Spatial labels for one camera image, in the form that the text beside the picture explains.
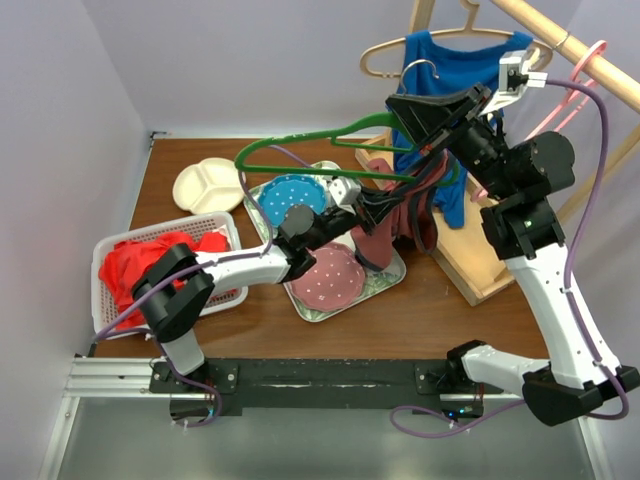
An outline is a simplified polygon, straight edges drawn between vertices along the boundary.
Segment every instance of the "green hanger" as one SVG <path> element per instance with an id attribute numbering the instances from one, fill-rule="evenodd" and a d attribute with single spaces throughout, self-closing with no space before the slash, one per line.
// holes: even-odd
<path id="1" fill-rule="evenodd" d="M 276 166 L 262 166 L 262 165 L 247 165 L 245 163 L 247 157 L 256 150 L 270 145 L 286 145 L 288 143 L 306 142 L 308 140 L 319 140 L 323 138 L 329 138 L 331 144 L 338 147 L 351 147 L 351 148 L 366 148 L 367 150 L 379 150 L 386 152 L 400 152 L 409 153 L 414 148 L 398 148 L 387 145 L 362 145 L 361 143 L 342 142 L 337 137 L 348 135 L 350 133 L 363 130 L 370 127 L 389 127 L 399 130 L 406 138 L 410 138 L 407 134 L 404 126 L 391 112 L 380 112 L 367 115 L 360 120 L 352 123 L 343 128 L 336 128 L 334 130 L 320 130 L 317 132 L 299 133 L 294 135 L 287 135 L 286 137 L 269 137 L 257 142 L 253 142 L 240 150 L 240 153 L 236 156 L 235 166 L 242 172 L 266 172 L 266 173 L 299 173 L 316 175 L 331 175 L 337 177 L 350 177 L 350 178 L 376 178 L 382 180 L 399 180 L 403 182 L 412 182 L 414 177 L 410 175 L 395 175 L 392 173 L 377 173 L 366 172 L 364 170 L 334 170 L 334 169 L 319 169 L 319 168 L 303 168 L 303 167 L 276 167 Z"/>

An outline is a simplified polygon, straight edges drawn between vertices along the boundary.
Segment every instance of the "pink plate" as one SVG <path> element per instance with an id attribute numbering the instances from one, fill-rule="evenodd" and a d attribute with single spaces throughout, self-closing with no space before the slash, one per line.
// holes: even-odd
<path id="1" fill-rule="evenodd" d="M 291 292 L 308 308 L 331 312 L 348 307 L 362 292 L 364 269 L 353 252 L 331 242 L 311 252 L 316 264 L 291 282 Z"/>

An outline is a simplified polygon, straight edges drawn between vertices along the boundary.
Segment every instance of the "laundry basket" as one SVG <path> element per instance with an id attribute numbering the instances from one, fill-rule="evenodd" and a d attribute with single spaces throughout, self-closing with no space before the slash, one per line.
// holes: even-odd
<path id="1" fill-rule="evenodd" d="M 220 228 L 224 228 L 228 233 L 228 240 L 232 250 L 242 248 L 240 245 L 240 236 L 233 223 L 233 218 L 226 212 L 194 215 L 179 220 L 158 223 L 149 227 L 114 235 L 100 241 L 93 250 L 93 261 L 91 262 L 91 315 L 93 317 L 93 328 L 96 333 L 111 324 L 118 316 L 118 309 L 113 302 L 111 292 L 109 292 L 107 286 L 98 277 L 98 272 L 100 271 L 100 267 L 102 267 L 104 258 L 113 250 L 113 247 L 117 243 L 125 240 L 150 242 L 164 233 L 175 231 L 188 233 L 194 241 L 198 242 L 205 233 Z M 244 299 L 247 298 L 248 292 L 249 289 L 247 287 L 242 287 L 231 292 L 212 296 L 202 309 L 200 316 L 240 305 Z"/>

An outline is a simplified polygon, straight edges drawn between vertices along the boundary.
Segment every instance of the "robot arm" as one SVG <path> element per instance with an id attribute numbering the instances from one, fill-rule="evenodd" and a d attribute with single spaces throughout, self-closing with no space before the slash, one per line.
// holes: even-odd
<path id="1" fill-rule="evenodd" d="M 403 123 L 414 144 L 425 153 L 422 164 L 434 161 L 445 148 L 458 158 L 491 198 L 499 201 L 481 211 L 483 230 L 497 256 L 521 286 L 549 351 L 549 360 L 534 360 L 495 350 L 473 341 L 451 350 L 448 368 L 454 381 L 494 385 L 524 398 L 547 425 L 577 418 L 616 396 L 602 366 L 615 372 L 626 391 L 640 385 L 633 367 L 621 366 L 602 339 L 575 283 L 574 294 L 587 330 L 603 358 L 596 362 L 576 324 L 562 283 L 567 257 L 564 233 L 547 195 L 574 183 L 574 152 L 569 141 L 545 132 L 509 148 L 498 119 L 497 132 L 487 113 L 517 100 L 527 86 L 544 78 L 526 72 L 522 55 L 501 62 L 500 89 L 476 85 L 445 97 L 391 95 L 387 106 Z M 147 322 L 179 373 L 205 375 L 204 355 L 192 327 L 212 293 L 257 283 L 294 280 L 315 262 L 314 250 L 356 225 L 375 228 L 402 197 L 368 190 L 346 179 L 333 179 L 329 191 L 338 206 L 321 215 L 304 206 L 292 207 L 278 228 L 274 246 L 242 251 L 228 263 L 224 254 L 193 253 L 186 246 L 171 249 L 134 287 L 140 298 L 163 278 L 196 263 L 215 263 L 191 274 L 176 291 L 163 289 L 142 307 Z M 367 197 L 376 197 L 364 201 Z"/>

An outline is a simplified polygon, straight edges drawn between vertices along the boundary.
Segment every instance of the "blue plate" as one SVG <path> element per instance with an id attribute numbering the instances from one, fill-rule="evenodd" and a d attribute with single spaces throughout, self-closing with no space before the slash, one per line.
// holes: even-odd
<path id="1" fill-rule="evenodd" d="M 305 175 L 282 175 L 267 183 L 258 203 L 274 227 L 284 221 L 284 215 L 293 205 L 307 205 L 316 213 L 327 206 L 324 188 Z"/>

